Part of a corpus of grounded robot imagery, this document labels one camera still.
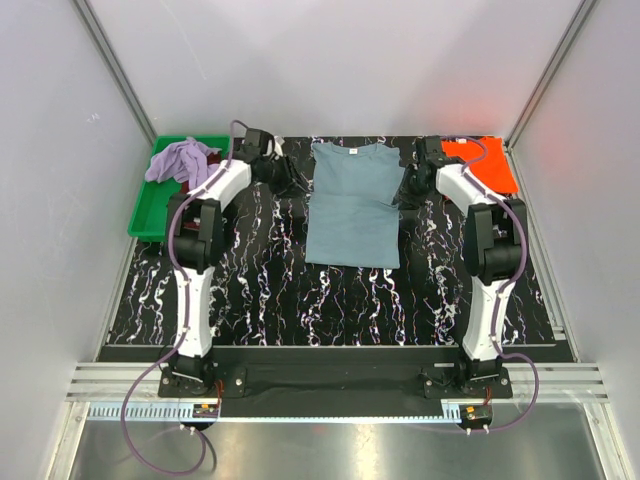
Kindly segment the grey blue t shirt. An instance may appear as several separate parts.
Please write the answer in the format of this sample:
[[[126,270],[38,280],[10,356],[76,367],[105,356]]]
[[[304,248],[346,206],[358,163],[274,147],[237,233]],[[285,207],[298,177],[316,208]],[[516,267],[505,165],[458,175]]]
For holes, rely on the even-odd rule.
[[[382,143],[312,145],[305,261],[356,268],[397,269],[399,209],[394,197],[404,169],[400,150]]]

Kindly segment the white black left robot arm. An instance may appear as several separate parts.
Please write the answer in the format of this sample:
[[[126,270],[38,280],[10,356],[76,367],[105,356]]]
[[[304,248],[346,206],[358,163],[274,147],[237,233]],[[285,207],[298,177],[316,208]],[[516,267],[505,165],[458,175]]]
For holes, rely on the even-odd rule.
[[[209,326],[211,281],[223,256],[223,213],[235,197],[254,183],[269,186],[276,196],[303,192],[296,168],[283,151],[284,139],[264,130],[245,129],[238,146],[209,177],[168,203],[166,251],[178,291],[177,336],[162,357],[163,382],[180,379],[196,396],[221,386],[216,378]]]

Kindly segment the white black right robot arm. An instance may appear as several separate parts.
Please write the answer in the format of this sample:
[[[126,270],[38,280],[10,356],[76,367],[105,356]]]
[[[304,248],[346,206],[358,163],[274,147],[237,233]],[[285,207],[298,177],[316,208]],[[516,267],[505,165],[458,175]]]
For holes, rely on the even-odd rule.
[[[432,192],[465,215],[463,260],[472,280],[459,357],[439,387],[472,397],[501,382],[507,306],[528,258],[527,207],[492,190],[472,173],[469,162],[447,155],[439,136],[415,142],[415,160],[405,168],[394,203],[417,209]]]

